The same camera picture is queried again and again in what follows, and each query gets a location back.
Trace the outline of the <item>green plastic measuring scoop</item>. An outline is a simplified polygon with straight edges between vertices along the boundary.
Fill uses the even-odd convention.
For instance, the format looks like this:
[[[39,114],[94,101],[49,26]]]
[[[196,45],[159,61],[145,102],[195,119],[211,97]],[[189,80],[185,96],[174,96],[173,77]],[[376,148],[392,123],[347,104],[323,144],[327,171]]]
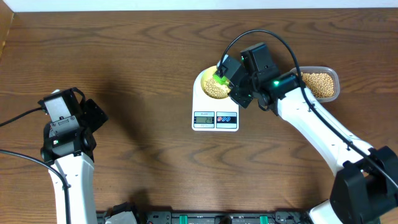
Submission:
[[[229,80],[225,76],[220,77],[217,73],[214,73],[213,79],[220,85],[229,85]]]

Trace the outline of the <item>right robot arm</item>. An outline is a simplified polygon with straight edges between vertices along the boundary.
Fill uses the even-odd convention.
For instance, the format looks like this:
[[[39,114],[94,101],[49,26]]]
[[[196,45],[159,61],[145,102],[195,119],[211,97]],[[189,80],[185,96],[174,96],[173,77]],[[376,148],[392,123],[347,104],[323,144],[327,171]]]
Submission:
[[[247,107],[253,98],[295,127],[320,153],[335,180],[330,198],[310,209],[312,223],[379,223],[397,208],[397,155],[373,148],[337,121],[294,73],[277,69],[224,71],[230,97]]]

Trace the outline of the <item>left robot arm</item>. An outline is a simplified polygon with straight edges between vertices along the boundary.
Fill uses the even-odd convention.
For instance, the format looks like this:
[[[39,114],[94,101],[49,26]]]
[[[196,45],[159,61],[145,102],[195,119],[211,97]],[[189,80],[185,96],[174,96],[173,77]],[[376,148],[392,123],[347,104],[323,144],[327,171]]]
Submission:
[[[78,101],[72,92],[48,96],[41,104],[51,119],[41,155],[50,167],[57,222],[96,223],[93,133],[108,117],[92,99]]]

